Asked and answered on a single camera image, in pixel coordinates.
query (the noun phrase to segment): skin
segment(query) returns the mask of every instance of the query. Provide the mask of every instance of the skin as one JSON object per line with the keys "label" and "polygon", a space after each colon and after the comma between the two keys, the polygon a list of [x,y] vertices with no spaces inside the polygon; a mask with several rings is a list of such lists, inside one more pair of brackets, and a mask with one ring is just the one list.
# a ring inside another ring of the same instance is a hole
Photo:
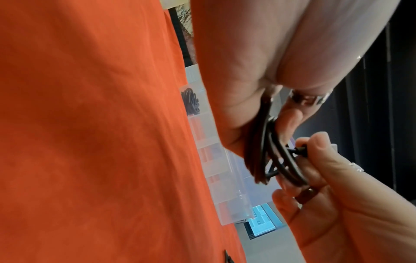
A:
{"label": "skin", "polygon": [[[333,89],[398,2],[191,0],[199,68],[223,145],[243,155],[247,126],[266,89],[275,94],[283,85],[309,95]],[[293,108],[302,121],[318,110],[288,101],[282,112]]]}
{"label": "skin", "polygon": [[273,202],[308,263],[416,262],[416,207],[330,146],[327,133],[299,138],[308,159],[297,163],[319,193],[301,208],[301,192],[282,177]]}

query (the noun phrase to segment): person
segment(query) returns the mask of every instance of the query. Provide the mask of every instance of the person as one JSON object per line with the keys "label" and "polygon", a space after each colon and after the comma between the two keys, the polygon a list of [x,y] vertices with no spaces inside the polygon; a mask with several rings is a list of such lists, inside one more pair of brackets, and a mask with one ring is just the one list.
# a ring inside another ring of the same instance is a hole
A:
{"label": "person", "polygon": [[[256,99],[279,89],[266,72],[327,92],[397,3],[192,1],[223,144],[241,153]],[[210,197],[178,91],[181,52],[158,0],[2,1],[0,25],[2,262],[224,262],[224,250],[245,262]],[[285,106],[280,138],[314,111]],[[414,261],[413,207],[331,152],[325,134],[305,142],[311,158],[299,165],[318,194],[301,209],[292,197],[302,189],[283,180],[273,194],[305,259]]]}

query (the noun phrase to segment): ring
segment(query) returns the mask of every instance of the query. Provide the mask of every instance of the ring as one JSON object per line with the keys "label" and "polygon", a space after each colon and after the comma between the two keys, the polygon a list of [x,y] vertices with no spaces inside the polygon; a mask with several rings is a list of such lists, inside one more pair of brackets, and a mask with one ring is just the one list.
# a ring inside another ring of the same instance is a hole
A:
{"label": "ring", "polygon": [[364,172],[364,169],[362,169],[361,166],[354,162],[350,163],[350,166],[352,166],[352,168],[354,168],[357,172]]}
{"label": "ring", "polygon": [[295,197],[296,201],[301,205],[306,204],[312,198],[314,198],[319,193],[319,190],[313,187],[309,187],[308,189],[303,190],[300,192],[298,196]]}

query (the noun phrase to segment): orange cloth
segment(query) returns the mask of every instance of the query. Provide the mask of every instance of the orange cloth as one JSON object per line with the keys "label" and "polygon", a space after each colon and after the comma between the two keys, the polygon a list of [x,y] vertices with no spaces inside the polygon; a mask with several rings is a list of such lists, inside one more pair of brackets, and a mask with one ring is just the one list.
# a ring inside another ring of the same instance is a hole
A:
{"label": "orange cloth", "polygon": [[2,0],[0,262],[223,262],[158,0]]}

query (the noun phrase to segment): orange fabric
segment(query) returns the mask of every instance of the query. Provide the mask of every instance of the orange fabric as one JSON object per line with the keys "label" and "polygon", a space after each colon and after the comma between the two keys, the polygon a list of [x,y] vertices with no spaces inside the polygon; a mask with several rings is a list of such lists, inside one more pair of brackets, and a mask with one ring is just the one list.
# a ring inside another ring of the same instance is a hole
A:
{"label": "orange fabric", "polygon": [[235,262],[158,0],[2,0],[0,261]]}

